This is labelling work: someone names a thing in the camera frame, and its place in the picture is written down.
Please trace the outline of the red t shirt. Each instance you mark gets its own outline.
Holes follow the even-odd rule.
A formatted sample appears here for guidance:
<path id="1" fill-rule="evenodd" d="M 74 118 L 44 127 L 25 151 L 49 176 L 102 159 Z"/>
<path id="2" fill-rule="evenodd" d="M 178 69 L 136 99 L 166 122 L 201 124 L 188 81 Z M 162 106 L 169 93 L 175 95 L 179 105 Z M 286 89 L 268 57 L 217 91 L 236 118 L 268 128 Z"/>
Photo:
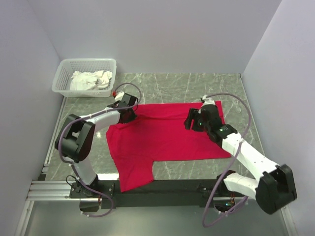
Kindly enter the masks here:
<path id="1" fill-rule="evenodd" d="M 111 125 L 106 132 L 116 165 L 120 189 L 125 192 L 154 180 L 153 163 L 225 159 L 231 155 L 213 143 L 206 132 L 186 130 L 191 108 L 201 103 L 139 105 L 135 120 Z"/>

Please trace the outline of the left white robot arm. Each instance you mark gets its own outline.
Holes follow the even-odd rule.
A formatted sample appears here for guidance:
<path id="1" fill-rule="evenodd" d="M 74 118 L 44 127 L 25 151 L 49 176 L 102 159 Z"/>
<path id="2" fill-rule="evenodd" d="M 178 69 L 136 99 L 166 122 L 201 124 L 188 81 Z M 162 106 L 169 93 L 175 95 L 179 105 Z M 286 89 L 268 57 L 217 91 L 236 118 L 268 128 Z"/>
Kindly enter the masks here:
<path id="1" fill-rule="evenodd" d="M 125 92 L 114 96 L 115 102 L 105 109 L 86 116 L 70 114 L 55 141 L 62 162 L 73 169 L 81 192 L 88 198 L 99 190 L 98 176 L 88 158 L 95 133 L 111 125 L 135 120 L 133 107 L 140 99 Z"/>

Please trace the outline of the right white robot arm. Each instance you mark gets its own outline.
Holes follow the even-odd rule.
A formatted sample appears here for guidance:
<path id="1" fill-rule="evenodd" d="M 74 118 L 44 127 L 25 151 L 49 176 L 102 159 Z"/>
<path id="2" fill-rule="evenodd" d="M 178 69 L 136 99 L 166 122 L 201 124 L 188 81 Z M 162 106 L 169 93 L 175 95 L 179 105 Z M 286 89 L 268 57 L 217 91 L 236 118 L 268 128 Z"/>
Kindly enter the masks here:
<path id="1" fill-rule="evenodd" d="M 221 196 L 240 193 L 256 200 L 267 214 L 297 199 L 292 169 L 271 161 L 245 141 L 234 127 L 223 124 L 214 103 L 203 104 L 200 109 L 191 108 L 184 125 L 186 129 L 205 131 L 213 143 L 231 154 L 253 176 L 248 178 L 227 169 L 219 176 L 212 193 L 217 191 Z"/>

